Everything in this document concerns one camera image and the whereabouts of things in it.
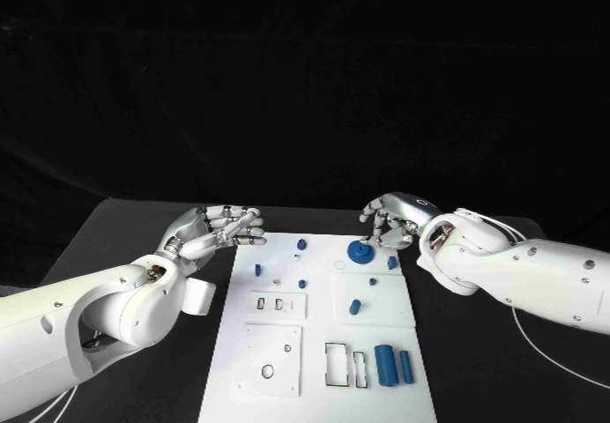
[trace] black background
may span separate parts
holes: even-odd
[[[105,197],[357,209],[399,190],[610,249],[600,11],[1,10],[3,283],[37,283]]]

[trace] blue knob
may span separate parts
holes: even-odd
[[[357,313],[359,313],[359,306],[360,306],[360,302],[359,302],[359,300],[353,300],[352,301],[352,305],[350,305],[350,307],[349,307],[349,313],[352,314],[352,315],[356,315]]]
[[[375,258],[375,249],[360,241],[353,241],[347,245],[347,256],[355,263],[366,264]]]
[[[396,257],[395,256],[391,256],[391,258],[388,259],[388,269],[392,270],[396,267],[398,267]]]

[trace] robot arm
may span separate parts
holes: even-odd
[[[457,209],[441,214],[422,199],[386,194],[365,207],[375,215],[375,242],[406,248],[419,236],[417,264],[454,293],[479,288],[503,304],[556,323],[610,335],[610,255],[554,241],[526,240],[492,218]],[[388,222],[391,230],[382,234]]]
[[[261,245],[261,212],[189,210],[131,264],[0,299],[0,421],[91,379],[166,336],[180,310],[206,315],[215,286],[187,276],[233,245]],[[101,335],[81,343],[79,321]]]

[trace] blue block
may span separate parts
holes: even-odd
[[[398,370],[391,345],[375,347],[375,360],[378,361],[379,385],[388,387],[398,385]]]
[[[398,354],[401,355],[404,382],[405,383],[412,383],[412,371],[411,371],[409,354],[405,351],[401,351]]]
[[[392,270],[398,267],[398,260],[395,256],[388,259],[388,269]]]
[[[363,244],[360,241],[353,241],[347,245],[347,256],[352,262],[366,264],[375,258],[375,249],[370,245]]]
[[[349,313],[352,315],[356,315],[359,313],[359,306],[360,305],[362,305],[362,303],[359,302],[359,300],[352,301],[352,305],[349,306]]]

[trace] table surface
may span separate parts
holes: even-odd
[[[130,263],[156,250],[174,218],[193,204],[105,200],[82,226],[43,284]],[[259,207],[268,232],[365,235],[357,211]],[[505,221],[542,237],[529,219]],[[415,265],[417,247],[399,253],[438,421],[588,422],[605,418],[610,391],[559,370],[530,349],[510,309],[479,291],[447,291]],[[76,391],[60,423],[196,423],[226,298],[233,249],[193,275],[218,285],[206,317],[180,314],[158,345],[117,362]],[[542,351],[600,382],[610,381],[610,337],[522,314]],[[30,413],[10,423],[27,422]],[[52,421],[50,413],[40,423]]]

